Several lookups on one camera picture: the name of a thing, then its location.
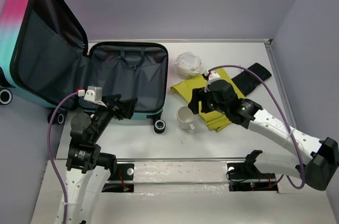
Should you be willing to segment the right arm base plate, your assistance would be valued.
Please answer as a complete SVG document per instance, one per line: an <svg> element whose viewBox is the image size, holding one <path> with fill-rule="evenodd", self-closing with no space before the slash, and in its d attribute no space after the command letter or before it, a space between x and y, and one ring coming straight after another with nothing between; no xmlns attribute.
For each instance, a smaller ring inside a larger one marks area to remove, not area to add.
<svg viewBox="0 0 339 224"><path fill-rule="evenodd" d="M275 191L278 192L275 174L260 173L254 166L229 163L226 179L230 192Z"/></svg>

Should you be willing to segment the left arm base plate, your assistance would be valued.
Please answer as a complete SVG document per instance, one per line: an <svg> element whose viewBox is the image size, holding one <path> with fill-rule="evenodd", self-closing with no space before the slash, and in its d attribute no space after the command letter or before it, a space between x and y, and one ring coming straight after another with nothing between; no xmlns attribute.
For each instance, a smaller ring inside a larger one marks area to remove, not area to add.
<svg viewBox="0 0 339 224"><path fill-rule="evenodd" d="M134 163L118 163L117 171L111 174L102 189L103 193L133 193Z"/></svg>

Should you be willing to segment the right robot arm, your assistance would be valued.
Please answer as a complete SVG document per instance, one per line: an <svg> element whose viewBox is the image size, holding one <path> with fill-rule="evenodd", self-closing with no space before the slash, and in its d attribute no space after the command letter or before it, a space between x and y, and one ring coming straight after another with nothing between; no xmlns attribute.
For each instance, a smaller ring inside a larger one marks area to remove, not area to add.
<svg viewBox="0 0 339 224"><path fill-rule="evenodd" d="M218 79L206 87L195 88L189 109L198 114L217 111L233 124L256 132L290 152L269 155L254 150L246 156L244 172L249 177L276 173L302 179L308 186L324 191L338 169L338 143L307 135L285 125L258 103L239 98L232 84Z"/></svg>

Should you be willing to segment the white ceramic mug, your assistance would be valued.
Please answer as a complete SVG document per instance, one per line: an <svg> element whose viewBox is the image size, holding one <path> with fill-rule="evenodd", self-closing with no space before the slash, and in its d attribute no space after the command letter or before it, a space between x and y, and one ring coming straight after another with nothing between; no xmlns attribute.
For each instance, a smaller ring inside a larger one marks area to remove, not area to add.
<svg viewBox="0 0 339 224"><path fill-rule="evenodd" d="M177 121L179 127L183 130L194 130L194 121L196 115L187 107L183 106L177 111Z"/></svg>

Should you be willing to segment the pink and teal suitcase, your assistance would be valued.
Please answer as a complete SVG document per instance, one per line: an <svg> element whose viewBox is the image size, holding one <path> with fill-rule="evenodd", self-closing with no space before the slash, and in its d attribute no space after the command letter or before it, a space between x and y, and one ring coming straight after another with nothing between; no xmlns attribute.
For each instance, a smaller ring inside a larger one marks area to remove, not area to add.
<svg viewBox="0 0 339 224"><path fill-rule="evenodd" d="M168 51L158 43L104 41L90 46L64 0L6 0L1 12L1 88L35 102L88 113L96 105L73 97L97 86L103 96L136 98L133 118L166 128Z"/></svg>

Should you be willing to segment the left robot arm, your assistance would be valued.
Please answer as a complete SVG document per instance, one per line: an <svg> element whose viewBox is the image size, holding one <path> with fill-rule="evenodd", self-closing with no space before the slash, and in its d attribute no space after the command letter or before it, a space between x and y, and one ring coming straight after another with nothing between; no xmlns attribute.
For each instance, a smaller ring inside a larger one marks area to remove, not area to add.
<svg viewBox="0 0 339 224"><path fill-rule="evenodd" d="M98 105L92 116L75 115L71 120L71 141L66 161L66 181L55 223L91 223L105 182L117 174L117 159L101 152L97 141L111 119L131 119L136 98L125 101L121 95L100 97L93 90L84 100Z"/></svg>

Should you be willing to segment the yellow cloth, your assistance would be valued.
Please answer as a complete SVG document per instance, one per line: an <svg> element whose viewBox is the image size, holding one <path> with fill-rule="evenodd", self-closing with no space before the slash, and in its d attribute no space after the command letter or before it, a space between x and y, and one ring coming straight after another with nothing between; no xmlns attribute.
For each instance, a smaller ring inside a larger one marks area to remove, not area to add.
<svg viewBox="0 0 339 224"><path fill-rule="evenodd" d="M223 68L216 69L216 72L220 75L221 79L224 79L228 83L231 83L239 98L245 98L244 94L235 85L235 83L232 81L232 79L229 77L229 75ZM173 92L177 92L189 103L192 98L192 90L194 88L205 87L206 83L207 81L203 78L202 75L197 75L190 79L184 80L176 85L171 86L170 89ZM209 130L216 130L217 132L220 132L226 126L231 124L231 122L226 118L225 115L218 113L216 111L212 111L207 114L199 112L199 115L204 119Z"/></svg>

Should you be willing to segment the white hat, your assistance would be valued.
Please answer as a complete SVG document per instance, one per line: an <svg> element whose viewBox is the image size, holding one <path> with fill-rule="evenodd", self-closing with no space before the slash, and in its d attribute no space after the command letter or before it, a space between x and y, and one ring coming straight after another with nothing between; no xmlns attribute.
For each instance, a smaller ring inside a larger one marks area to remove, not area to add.
<svg viewBox="0 0 339 224"><path fill-rule="evenodd" d="M174 63L176 72L181 79L189 79L201 72L201 58L192 52L180 54Z"/></svg>

